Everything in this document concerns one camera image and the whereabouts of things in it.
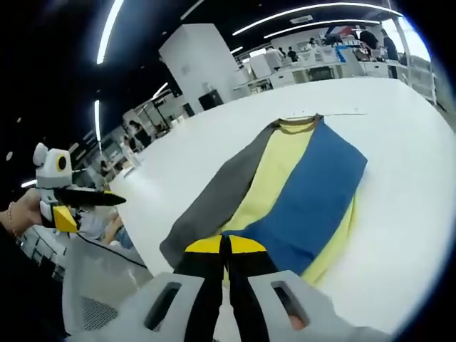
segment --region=workstation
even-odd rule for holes
[[[148,13],[114,2],[111,43],[132,9]],[[237,17],[240,4],[221,1],[217,17],[213,2],[177,6],[180,20],[132,49],[129,68],[144,76],[136,88],[137,76],[119,78],[119,96],[135,94],[117,116],[105,84],[78,144],[37,145],[41,214],[68,214],[47,216],[51,239],[34,227],[19,243],[58,266],[69,341],[250,341],[249,329],[255,341],[292,341],[316,327],[308,312],[340,328],[332,341],[392,341],[446,267],[454,99],[400,9],[255,3]],[[105,47],[100,72],[121,65],[120,50]],[[72,162],[63,187],[59,156]],[[98,197],[74,207],[61,188]],[[327,337],[315,334],[303,341]]]

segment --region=black ceiling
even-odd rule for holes
[[[303,14],[275,19],[237,36],[232,32],[287,9],[335,0],[205,0],[181,21],[196,1],[124,0],[105,62],[99,66],[98,46],[113,0],[9,1],[4,127],[21,136],[22,143],[3,146],[1,158],[14,151],[7,165],[16,183],[33,175],[31,151],[38,141],[46,137],[48,145],[68,148],[93,129],[96,98],[102,103],[104,133],[120,124],[125,111],[150,98],[166,81],[158,48],[181,24],[214,23],[230,48],[249,49],[263,44],[265,34],[291,27],[289,19]],[[320,21],[363,18],[368,10],[337,7],[309,13]]]

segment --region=human hand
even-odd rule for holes
[[[1,213],[1,223],[6,230],[17,237],[34,224],[41,224],[40,195],[35,189],[29,189],[11,209]]]

